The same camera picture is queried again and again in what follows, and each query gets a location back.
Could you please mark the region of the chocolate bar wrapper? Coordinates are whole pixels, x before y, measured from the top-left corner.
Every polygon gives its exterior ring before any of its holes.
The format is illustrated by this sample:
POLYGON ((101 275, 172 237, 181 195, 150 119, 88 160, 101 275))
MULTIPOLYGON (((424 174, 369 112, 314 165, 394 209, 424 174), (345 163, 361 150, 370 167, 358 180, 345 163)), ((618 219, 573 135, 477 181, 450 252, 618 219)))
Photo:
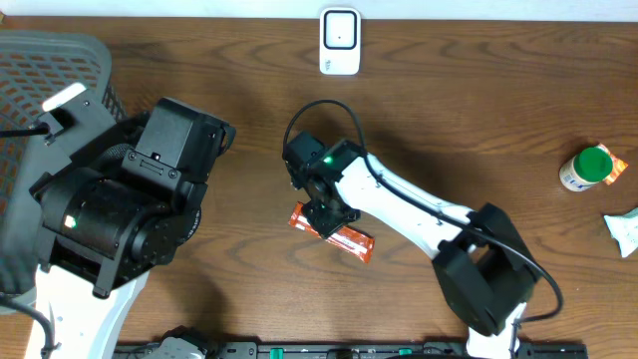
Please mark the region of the chocolate bar wrapper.
MULTIPOLYGON (((302 207, 303 203, 300 201, 295 204, 288 224, 322 239, 320 233, 310 225, 307 217, 302 213, 302 207)), ((356 256, 364 263, 370 262, 375 246, 374 237, 350 226, 343 226, 329 237, 324 238, 324 241, 356 256)))

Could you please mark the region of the white jar green lid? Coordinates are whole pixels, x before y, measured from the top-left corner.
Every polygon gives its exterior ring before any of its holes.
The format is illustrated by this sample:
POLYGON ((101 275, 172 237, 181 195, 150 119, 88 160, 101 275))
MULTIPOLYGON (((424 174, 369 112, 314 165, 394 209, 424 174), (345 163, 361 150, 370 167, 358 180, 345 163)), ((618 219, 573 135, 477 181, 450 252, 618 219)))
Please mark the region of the white jar green lid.
POLYGON ((571 191, 585 191, 604 181, 612 169, 611 157, 598 147, 590 147, 560 168, 559 179, 571 191))

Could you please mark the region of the orange tissue pack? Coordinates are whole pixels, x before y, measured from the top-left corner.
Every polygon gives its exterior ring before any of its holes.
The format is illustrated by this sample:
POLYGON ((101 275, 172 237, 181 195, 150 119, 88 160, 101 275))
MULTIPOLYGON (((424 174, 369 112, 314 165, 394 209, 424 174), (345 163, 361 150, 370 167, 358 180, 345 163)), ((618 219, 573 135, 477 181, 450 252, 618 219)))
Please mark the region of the orange tissue pack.
POLYGON ((614 156, 603 144, 598 144, 597 148, 608 155, 612 161, 611 173, 603 180, 605 184, 612 185, 628 168, 628 164, 614 156))

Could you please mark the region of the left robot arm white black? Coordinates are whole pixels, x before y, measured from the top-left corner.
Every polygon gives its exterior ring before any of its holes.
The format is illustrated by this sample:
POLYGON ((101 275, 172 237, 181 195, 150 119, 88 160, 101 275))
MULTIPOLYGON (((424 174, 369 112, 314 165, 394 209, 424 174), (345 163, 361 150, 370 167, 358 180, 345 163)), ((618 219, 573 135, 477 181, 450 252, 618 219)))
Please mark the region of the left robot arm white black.
POLYGON ((69 163, 30 188, 39 204, 30 358, 105 358, 150 271, 197 231, 228 122, 163 98, 117 120, 80 83, 47 99, 37 124, 69 163))

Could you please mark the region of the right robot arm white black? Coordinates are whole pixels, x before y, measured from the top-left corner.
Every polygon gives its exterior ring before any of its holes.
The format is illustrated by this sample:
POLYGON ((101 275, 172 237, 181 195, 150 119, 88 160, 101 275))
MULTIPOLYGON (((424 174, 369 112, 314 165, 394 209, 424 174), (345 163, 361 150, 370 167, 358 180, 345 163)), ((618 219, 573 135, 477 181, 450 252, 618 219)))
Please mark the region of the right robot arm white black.
POLYGON ((309 196, 295 209, 295 226, 368 255, 368 235, 351 225, 362 213, 372 215, 431 259, 448 305, 469 328, 468 355, 515 356, 516 326, 540 273, 500 208, 474 211, 442 200, 347 140, 328 148, 302 132, 282 156, 293 186, 309 196))

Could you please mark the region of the white barcode scanner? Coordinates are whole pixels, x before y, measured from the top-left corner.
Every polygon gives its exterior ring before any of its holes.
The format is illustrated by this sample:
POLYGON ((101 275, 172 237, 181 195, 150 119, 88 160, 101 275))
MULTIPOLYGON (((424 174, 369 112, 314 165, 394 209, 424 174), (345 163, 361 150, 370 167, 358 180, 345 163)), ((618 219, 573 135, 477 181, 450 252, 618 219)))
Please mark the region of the white barcode scanner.
POLYGON ((319 17, 319 69, 324 75, 351 76, 361 62, 361 15, 354 8, 329 7, 319 17))

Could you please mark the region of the grey plastic shopping basket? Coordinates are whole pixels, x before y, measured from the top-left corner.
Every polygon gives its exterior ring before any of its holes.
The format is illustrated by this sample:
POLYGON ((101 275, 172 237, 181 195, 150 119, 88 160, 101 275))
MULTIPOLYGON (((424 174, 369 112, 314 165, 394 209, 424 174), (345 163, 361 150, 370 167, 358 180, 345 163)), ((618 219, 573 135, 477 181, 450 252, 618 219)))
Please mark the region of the grey plastic shopping basket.
MULTIPOLYGON (((1 129, 25 130, 42 103, 79 82, 117 120, 128 114, 111 85, 112 56, 97 38, 40 31, 1 32, 1 129)), ((1 292, 21 304, 36 300, 32 248, 40 209, 28 188, 43 171, 68 161, 36 138, 1 140, 1 292)))

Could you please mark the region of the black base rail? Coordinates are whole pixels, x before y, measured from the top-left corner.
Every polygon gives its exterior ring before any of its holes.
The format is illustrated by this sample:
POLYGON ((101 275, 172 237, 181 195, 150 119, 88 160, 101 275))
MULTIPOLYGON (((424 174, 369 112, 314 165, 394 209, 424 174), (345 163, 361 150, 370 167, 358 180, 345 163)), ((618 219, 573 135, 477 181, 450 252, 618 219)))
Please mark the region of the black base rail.
POLYGON ((463 359, 469 354, 463 344, 454 342, 383 345, 225 342, 199 347, 183 338, 170 337, 145 345, 118 345, 113 356, 120 359, 463 359))

